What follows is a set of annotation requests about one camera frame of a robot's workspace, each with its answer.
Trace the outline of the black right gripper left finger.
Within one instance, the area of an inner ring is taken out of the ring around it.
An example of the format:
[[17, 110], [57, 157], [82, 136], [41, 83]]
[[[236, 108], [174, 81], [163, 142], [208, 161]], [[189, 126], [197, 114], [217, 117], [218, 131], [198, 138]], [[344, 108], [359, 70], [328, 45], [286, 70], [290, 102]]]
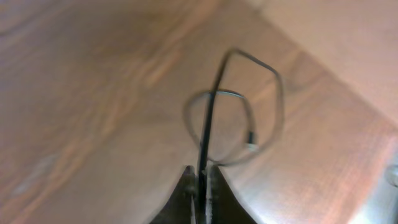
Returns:
[[191, 224], [195, 218], [195, 182], [193, 166], [186, 166], [169, 199], [150, 224]]

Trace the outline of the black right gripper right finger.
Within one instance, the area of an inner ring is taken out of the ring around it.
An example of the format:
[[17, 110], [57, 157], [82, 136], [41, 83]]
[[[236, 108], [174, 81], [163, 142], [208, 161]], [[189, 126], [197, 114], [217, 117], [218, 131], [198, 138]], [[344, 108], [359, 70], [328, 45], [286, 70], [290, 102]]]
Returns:
[[256, 224], [218, 166], [210, 166], [207, 170], [205, 215], [206, 223], [211, 224]]

